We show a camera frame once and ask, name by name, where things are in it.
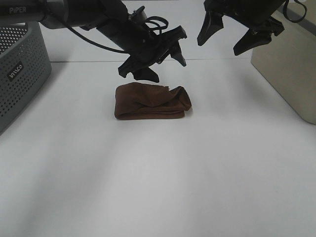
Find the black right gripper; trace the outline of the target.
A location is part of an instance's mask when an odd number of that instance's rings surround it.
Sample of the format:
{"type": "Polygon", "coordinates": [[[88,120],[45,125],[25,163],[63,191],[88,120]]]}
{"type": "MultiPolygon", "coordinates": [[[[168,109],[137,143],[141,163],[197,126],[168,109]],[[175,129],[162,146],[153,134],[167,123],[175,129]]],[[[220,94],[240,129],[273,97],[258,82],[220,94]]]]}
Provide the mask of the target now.
{"type": "Polygon", "coordinates": [[[221,9],[207,10],[201,31],[197,37],[198,46],[204,45],[216,32],[224,28],[223,15],[231,17],[248,28],[245,35],[233,47],[235,56],[253,48],[269,44],[272,34],[278,36],[284,31],[283,24],[271,15],[270,9],[221,9]]]}

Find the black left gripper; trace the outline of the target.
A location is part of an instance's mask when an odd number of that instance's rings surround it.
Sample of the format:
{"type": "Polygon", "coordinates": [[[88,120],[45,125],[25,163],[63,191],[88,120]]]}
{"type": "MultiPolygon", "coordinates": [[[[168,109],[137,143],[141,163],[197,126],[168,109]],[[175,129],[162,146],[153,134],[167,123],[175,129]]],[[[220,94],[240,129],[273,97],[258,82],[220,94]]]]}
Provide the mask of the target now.
{"type": "Polygon", "coordinates": [[[119,75],[126,77],[131,73],[135,80],[159,83],[158,75],[150,69],[150,66],[155,63],[161,64],[167,56],[170,56],[185,67],[187,63],[179,44],[179,40],[185,38],[187,38],[187,34],[181,26],[157,35],[154,45],[141,47],[119,66],[119,75]]]}

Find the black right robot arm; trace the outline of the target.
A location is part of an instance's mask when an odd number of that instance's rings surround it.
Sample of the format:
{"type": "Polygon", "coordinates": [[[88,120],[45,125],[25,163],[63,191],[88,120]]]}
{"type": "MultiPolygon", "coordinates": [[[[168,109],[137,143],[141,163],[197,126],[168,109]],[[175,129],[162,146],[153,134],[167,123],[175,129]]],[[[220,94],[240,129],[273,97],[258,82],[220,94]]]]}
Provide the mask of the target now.
{"type": "Polygon", "coordinates": [[[197,43],[204,45],[212,35],[223,29],[223,17],[228,16],[248,28],[233,47],[236,56],[269,44],[272,35],[277,37],[284,31],[283,24],[272,17],[283,3],[283,0],[206,0],[205,18],[197,43]]]}

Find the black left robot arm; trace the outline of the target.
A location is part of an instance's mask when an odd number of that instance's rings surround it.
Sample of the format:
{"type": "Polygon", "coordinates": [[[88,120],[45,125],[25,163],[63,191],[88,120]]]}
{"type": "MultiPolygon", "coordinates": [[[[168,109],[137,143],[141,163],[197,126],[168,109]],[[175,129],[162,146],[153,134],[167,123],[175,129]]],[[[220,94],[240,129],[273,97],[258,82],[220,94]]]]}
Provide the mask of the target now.
{"type": "Polygon", "coordinates": [[[178,26],[167,30],[168,21],[160,16],[147,17],[144,6],[130,13],[120,0],[2,0],[0,22],[19,24],[39,22],[48,29],[67,28],[82,40],[105,50],[127,54],[118,68],[121,77],[133,74],[135,80],[159,82],[150,69],[166,57],[186,66],[179,40],[187,38],[178,26]],[[98,30],[119,49],[98,44],[75,30],[98,30]]]}

